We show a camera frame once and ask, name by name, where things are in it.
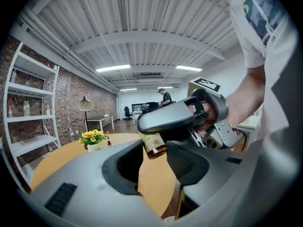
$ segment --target lamp shade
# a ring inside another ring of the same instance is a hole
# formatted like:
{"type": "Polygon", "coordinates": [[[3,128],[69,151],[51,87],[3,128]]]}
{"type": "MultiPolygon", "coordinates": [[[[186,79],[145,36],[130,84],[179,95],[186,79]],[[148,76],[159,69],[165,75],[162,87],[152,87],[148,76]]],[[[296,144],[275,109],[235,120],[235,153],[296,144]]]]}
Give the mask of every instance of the lamp shade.
{"type": "Polygon", "coordinates": [[[92,101],[88,100],[86,96],[84,96],[83,99],[78,102],[77,108],[80,111],[89,111],[94,108],[94,104],[92,101]]]}

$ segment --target floor lamp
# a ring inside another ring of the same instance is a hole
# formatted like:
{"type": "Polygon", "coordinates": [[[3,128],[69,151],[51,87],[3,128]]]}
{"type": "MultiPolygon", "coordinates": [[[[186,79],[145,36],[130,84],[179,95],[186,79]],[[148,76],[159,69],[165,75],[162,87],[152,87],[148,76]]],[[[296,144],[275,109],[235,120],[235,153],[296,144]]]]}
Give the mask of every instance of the floor lamp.
{"type": "Polygon", "coordinates": [[[94,104],[92,101],[88,100],[86,96],[83,97],[83,99],[78,102],[77,108],[80,111],[84,111],[85,112],[85,125],[86,125],[86,130],[89,131],[89,126],[87,124],[87,115],[86,115],[86,111],[89,111],[91,109],[94,108],[94,104]]]}

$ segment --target bottle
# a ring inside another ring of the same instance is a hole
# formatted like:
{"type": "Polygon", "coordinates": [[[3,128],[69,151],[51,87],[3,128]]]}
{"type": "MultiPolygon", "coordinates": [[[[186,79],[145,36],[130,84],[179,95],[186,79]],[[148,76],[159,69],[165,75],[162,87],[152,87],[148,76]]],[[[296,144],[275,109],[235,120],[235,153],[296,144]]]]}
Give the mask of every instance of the bottle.
{"type": "Polygon", "coordinates": [[[14,70],[13,73],[11,74],[10,82],[15,83],[15,79],[16,79],[16,71],[14,70]]]}
{"type": "Polygon", "coordinates": [[[26,117],[27,116],[27,102],[24,101],[23,104],[23,116],[26,117]]]}
{"type": "Polygon", "coordinates": [[[46,115],[51,115],[51,109],[49,105],[46,105],[46,115]]]}
{"type": "Polygon", "coordinates": [[[166,152],[167,147],[159,133],[142,134],[139,132],[139,135],[149,159],[155,159],[166,152]]]}
{"type": "Polygon", "coordinates": [[[13,117],[13,111],[12,111],[12,108],[13,108],[12,104],[11,104],[11,103],[9,103],[9,118],[12,118],[12,117],[13,117]]]}
{"type": "Polygon", "coordinates": [[[27,116],[30,116],[30,113],[29,113],[29,101],[27,101],[27,116]]]}
{"type": "Polygon", "coordinates": [[[25,86],[29,87],[29,76],[27,77],[27,81],[25,82],[25,86]]]}

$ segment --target brick wall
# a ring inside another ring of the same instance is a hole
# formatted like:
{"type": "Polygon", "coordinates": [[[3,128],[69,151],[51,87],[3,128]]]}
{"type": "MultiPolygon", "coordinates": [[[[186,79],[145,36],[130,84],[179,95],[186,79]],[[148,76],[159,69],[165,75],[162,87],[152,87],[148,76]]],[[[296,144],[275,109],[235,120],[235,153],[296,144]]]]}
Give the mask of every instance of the brick wall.
{"type": "MultiPolygon", "coordinates": [[[[9,66],[19,43],[20,42],[15,38],[9,37],[0,50],[0,137],[2,137],[5,151],[8,153],[11,162],[13,161],[8,149],[4,132],[3,95],[9,66]]],[[[49,66],[51,68],[54,67],[53,62],[41,56],[37,52],[31,50],[25,45],[23,45],[21,52],[46,66],[49,66]]],[[[25,84],[26,79],[27,74],[17,72],[15,81],[16,83],[23,85],[25,84]]],[[[46,90],[52,90],[53,79],[53,77],[50,77],[45,81],[46,90]]],[[[30,77],[30,86],[42,89],[43,80],[30,77]]],[[[77,109],[77,103],[83,98],[83,96],[87,96],[88,99],[95,104],[95,108],[87,112],[88,117],[109,114],[113,115],[114,120],[117,119],[116,96],[114,94],[76,76],[75,74],[63,68],[60,68],[56,86],[55,112],[59,139],[62,146],[72,141],[78,140],[81,132],[85,131],[83,121],[85,114],[84,112],[77,109]],[[74,133],[73,137],[70,136],[70,128],[74,133]]],[[[30,115],[40,115],[42,113],[42,102],[40,99],[9,94],[8,102],[13,105],[13,116],[23,116],[23,102],[25,100],[29,100],[30,115]]],[[[49,104],[51,108],[52,105],[50,97],[47,97],[45,100],[44,105],[47,104],[49,104]]],[[[45,125],[50,134],[54,135],[53,121],[45,120],[45,125]]],[[[93,124],[93,122],[89,123],[89,129],[91,130],[93,128],[98,129],[99,125],[93,124]]],[[[12,142],[26,140],[36,135],[44,134],[43,124],[41,120],[9,123],[9,131],[12,142]]],[[[49,146],[50,150],[56,149],[54,144],[50,144],[49,146]]],[[[48,147],[43,146],[20,156],[18,160],[23,166],[48,151],[48,147]]]]}

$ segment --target round table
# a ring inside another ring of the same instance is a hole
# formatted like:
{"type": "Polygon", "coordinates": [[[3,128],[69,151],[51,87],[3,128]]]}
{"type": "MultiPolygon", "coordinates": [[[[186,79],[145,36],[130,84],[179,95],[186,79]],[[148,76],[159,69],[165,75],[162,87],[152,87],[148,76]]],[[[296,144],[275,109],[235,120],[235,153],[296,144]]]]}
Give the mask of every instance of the round table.
{"type": "MultiPolygon", "coordinates": [[[[109,137],[112,146],[140,139],[138,134],[130,133],[110,134],[109,137]]],[[[35,169],[31,184],[32,190],[66,163],[85,154],[88,154],[87,150],[78,141],[53,151],[35,169]]],[[[176,177],[167,163],[166,154],[149,160],[143,148],[143,163],[139,171],[138,191],[158,216],[162,216],[168,207],[175,185],[176,177]]]]}

